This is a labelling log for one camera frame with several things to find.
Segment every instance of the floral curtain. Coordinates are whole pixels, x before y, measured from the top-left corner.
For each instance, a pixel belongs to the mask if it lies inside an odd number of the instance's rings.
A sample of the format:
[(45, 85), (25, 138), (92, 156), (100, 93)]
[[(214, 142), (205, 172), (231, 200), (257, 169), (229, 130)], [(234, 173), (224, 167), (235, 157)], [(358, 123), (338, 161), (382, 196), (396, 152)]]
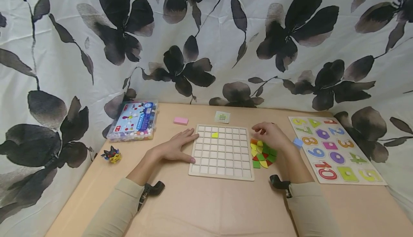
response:
[(0, 235), (43, 236), (123, 100), (330, 110), (413, 218), (413, 0), (1, 0)]

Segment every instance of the plastic storage box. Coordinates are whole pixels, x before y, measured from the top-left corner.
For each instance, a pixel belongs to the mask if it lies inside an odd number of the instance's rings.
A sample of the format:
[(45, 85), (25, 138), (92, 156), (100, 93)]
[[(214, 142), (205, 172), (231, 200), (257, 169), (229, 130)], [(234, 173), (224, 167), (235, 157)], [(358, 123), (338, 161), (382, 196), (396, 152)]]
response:
[(110, 142), (153, 139), (158, 101), (124, 101), (121, 108), (106, 136)]

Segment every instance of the wooden grid board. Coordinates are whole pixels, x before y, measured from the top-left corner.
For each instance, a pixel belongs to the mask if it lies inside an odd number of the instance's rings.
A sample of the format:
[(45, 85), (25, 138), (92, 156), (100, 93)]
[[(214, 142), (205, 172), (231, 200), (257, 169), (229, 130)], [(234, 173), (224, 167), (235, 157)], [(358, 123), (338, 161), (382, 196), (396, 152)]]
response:
[(220, 125), (196, 126), (189, 175), (231, 180), (254, 180), (247, 128)]
[(288, 118), (320, 183), (387, 185), (336, 118)]

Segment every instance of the toy figure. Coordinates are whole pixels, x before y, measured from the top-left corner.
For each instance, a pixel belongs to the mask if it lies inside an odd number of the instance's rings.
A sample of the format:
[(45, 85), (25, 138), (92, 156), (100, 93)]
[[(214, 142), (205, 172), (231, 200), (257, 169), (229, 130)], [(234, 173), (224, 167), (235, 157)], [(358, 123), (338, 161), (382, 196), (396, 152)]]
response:
[(104, 157), (106, 160), (109, 160), (111, 163), (116, 163), (118, 160), (122, 159), (119, 149), (115, 149), (113, 146), (110, 147), (110, 151), (103, 150), (103, 154), (100, 156)]

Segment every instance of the pink square piece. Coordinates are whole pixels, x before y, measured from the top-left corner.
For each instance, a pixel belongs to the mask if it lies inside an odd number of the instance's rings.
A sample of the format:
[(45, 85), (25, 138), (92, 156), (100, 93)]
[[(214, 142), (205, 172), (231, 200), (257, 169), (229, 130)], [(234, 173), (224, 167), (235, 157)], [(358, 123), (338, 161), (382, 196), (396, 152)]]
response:
[(188, 125), (188, 119), (187, 118), (181, 118), (181, 117), (175, 117), (174, 123), (179, 124), (179, 125)]

